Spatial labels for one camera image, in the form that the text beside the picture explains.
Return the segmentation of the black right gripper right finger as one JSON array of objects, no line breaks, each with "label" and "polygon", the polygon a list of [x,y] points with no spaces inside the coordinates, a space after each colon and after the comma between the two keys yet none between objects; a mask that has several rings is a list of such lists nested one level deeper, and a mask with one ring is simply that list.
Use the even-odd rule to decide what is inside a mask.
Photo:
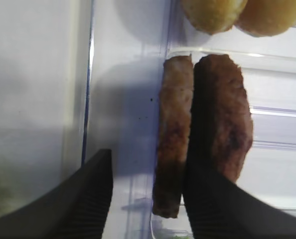
[{"label": "black right gripper right finger", "polygon": [[296,239],[296,217],[243,191],[192,149],[183,199],[196,239]]}]

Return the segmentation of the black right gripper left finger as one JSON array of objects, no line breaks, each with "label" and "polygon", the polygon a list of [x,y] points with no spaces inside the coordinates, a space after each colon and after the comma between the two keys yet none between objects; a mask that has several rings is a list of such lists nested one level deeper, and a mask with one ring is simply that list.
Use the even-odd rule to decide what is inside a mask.
[{"label": "black right gripper left finger", "polygon": [[100,149],[55,189],[1,217],[0,239],[100,239],[112,193],[112,152]]}]

